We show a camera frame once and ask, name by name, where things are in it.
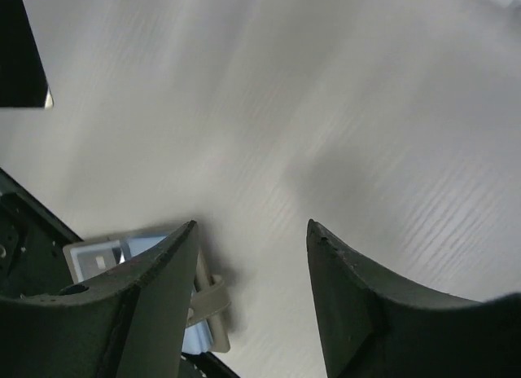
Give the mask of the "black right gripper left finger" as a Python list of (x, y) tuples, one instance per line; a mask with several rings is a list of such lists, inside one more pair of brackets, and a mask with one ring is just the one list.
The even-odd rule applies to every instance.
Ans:
[(1, 299), (3, 377), (177, 377), (199, 230), (57, 293)]

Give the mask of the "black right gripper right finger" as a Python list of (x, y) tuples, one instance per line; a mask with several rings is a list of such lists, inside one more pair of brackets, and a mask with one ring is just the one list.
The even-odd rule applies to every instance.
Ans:
[(472, 301), (407, 279), (322, 224), (306, 236), (330, 377), (517, 377), (520, 295)]

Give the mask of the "grey leather card holder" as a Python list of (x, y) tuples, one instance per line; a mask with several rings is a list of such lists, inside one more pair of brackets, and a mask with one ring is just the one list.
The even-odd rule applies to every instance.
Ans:
[[(136, 231), (95, 237), (63, 248), (72, 280), (78, 279), (77, 254), (91, 250), (120, 248), (120, 264), (153, 248), (175, 229), (174, 226), (153, 226)], [(182, 352), (199, 355), (206, 352), (227, 353), (230, 340), (223, 319), (223, 312), (230, 306), (230, 297), (222, 276), (213, 274), (202, 249), (198, 251), (195, 280), (191, 292)]]

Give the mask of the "black VIP credit card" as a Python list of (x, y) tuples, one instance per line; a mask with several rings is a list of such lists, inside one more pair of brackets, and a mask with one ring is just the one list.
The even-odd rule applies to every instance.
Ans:
[(78, 260), (78, 279), (80, 281), (91, 279), (103, 272), (110, 270), (120, 263), (121, 250), (120, 248), (109, 248), (89, 252), (79, 252), (77, 254)]

